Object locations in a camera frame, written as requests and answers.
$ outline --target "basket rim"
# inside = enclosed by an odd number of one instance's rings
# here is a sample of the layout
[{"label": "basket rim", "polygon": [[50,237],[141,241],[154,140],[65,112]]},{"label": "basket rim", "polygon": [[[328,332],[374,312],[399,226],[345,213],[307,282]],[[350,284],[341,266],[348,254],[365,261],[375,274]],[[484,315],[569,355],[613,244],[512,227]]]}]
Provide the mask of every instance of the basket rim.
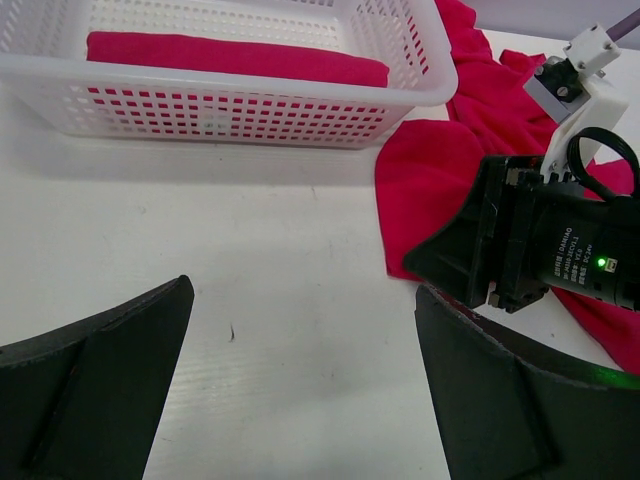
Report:
[{"label": "basket rim", "polygon": [[223,90],[228,92],[284,95],[289,97],[334,100],[389,107],[433,107],[451,99],[458,87],[453,60],[435,88],[426,91],[365,87],[337,83],[293,80],[274,77],[210,73],[171,68],[108,64],[84,60],[0,53],[0,79],[11,76],[51,77],[59,80],[118,83],[162,88]]}]

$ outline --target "towel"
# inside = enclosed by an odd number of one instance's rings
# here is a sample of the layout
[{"label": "towel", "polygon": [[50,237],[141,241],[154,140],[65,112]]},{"label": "towel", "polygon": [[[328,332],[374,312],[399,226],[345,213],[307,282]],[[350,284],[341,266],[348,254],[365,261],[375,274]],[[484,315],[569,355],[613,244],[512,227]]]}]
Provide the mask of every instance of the towel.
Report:
[{"label": "towel", "polygon": [[386,87],[389,68],[316,48],[230,42],[185,35],[92,32],[87,60],[203,72]]},{"label": "towel", "polygon": [[[524,91],[543,56],[505,51],[493,60],[475,29],[474,10],[437,0],[452,43],[460,87],[447,105],[451,121],[403,123],[376,165],[380,228],[390,275],[418,280],[403,257],[445,226],[462,207],[486,155],[542,155],[556,124]],[[614,191],[630,193],[623,161],[589,166]],[[623,369],[640,374],[640,315],[598,300],[555,290],[569,312]]]}]

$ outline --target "basket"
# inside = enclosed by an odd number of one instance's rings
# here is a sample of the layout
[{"label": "basket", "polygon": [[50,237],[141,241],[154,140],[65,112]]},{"label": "basket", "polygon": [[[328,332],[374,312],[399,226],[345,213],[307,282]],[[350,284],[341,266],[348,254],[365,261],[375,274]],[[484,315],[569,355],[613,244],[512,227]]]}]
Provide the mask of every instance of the basket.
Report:
[{"label": "basket", "polygon": [[[0,0],[0,80],[71,135],[363,148],[457,88],[433,0]],[[389,88],[87,62],[93,30],[298,45]]]}]

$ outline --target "pink towel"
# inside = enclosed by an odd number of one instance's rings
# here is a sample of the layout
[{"label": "pink towel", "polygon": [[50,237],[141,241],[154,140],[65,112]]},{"label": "pink towel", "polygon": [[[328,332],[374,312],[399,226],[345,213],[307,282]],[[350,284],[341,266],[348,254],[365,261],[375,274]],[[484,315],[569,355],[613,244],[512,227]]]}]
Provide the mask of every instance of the pink towel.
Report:
[{"label": "pink towel", "polygon": [[[405,122],[384,146],[376,167],[380,227],[390,275],[415,279],[404,255],[442,228],[460,209],[485,155],[544,154],[556,128],[523,90],[544,57],[505,51],[492,59],[475,12],[458,0],[437,0],[460,77],[449,122]],[[590,172],[630,193],[625,162]],[[580,324],[625,370],[640,374],[640,315],[556,290]]]},{"label": "pink towel", "polygon": [[389,68],[377,60],[315,48],[228,42],[184,35],[92,32],[87,60],[386,87]]}]

